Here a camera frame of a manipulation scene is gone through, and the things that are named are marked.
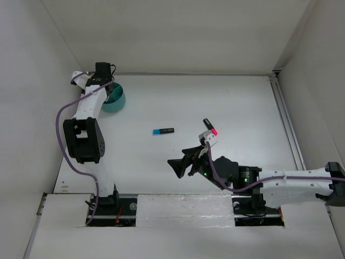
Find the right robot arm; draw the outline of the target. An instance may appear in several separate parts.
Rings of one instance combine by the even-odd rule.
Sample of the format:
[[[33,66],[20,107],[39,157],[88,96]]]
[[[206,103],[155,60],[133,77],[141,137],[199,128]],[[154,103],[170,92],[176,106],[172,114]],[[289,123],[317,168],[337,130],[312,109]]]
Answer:
[[[183,158],[167,163],[178,178],[199,173],[221,190],[248,196],[257,213],[282,205],[321,201],[331,207],[344,207],[344,169],[338,162],[306,171],[264,170],[241,166],[221,156],[213,160],[210,146],[184,149]]]

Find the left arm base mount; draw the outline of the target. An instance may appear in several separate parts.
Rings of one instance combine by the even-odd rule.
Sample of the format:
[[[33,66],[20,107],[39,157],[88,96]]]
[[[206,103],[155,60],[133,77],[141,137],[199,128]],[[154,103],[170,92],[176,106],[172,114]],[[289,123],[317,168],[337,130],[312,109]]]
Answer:
[[[121,196],[118,207],[99,206],[89,227],[135,227],[137,196]]]

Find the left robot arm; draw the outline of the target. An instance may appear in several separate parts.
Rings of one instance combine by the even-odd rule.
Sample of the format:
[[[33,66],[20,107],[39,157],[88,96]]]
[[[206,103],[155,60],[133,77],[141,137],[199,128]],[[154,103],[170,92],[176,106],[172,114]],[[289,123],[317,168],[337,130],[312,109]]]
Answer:
[[[76,113],[62,124],[60,117],[56,117],[57,138],[66,142],[66,147],[61,149],[65,161],[72,171],[93,179],[95,183],[94,198],[88,203],[89,206],[92,210],[102,207],[109,214],[120,209],[120,200],[115,184],[108,179],[101,165],[106,143],[98,116],[114,91],[114,72],[115,65],[107,62],[95,63],[95,69],[91,72],[75,71],[70,83],[81,88],[81,97],[63,106],[58,115],[73,105],[77,105]]]

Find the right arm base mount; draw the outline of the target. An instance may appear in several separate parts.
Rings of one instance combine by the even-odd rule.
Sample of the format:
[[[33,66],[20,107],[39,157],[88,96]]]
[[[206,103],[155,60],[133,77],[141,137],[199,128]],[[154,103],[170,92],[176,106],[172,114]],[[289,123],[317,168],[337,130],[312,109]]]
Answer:
[[[231,199],[236,227],[285,226],[280,207],[254,208],[250,196],[233,195]]]

